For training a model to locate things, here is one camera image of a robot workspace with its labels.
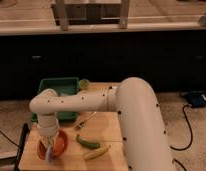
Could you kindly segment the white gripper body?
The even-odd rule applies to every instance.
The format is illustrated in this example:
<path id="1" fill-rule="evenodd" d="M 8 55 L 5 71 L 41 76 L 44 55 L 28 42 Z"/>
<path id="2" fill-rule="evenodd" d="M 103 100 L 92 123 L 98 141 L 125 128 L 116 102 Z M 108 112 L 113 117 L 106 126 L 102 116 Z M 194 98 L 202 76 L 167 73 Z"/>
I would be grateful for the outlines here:
<path id="1" fill-rule="evenodd" d="M 59 122 L 55 114 L 38 114 L 38 133 L 43 144 L 53 144 L 59 132 Z"/>

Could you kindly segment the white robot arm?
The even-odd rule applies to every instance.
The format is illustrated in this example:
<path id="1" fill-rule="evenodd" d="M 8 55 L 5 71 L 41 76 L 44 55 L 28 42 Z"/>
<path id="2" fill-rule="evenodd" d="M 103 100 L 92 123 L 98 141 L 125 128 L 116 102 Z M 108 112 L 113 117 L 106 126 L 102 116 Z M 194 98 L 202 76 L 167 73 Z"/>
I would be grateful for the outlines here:
<path id="1" fill-rule="evenodd" d="M 176 171 L 155 92 L 141 78 L 127 78 L 115 89 L 69 96 L 48 88 L 30 101 L 29 108 L 37 114 L 38 131 L 44 137 L 58 132 L 58 112 L 116 112 L 132 171 Z"/>

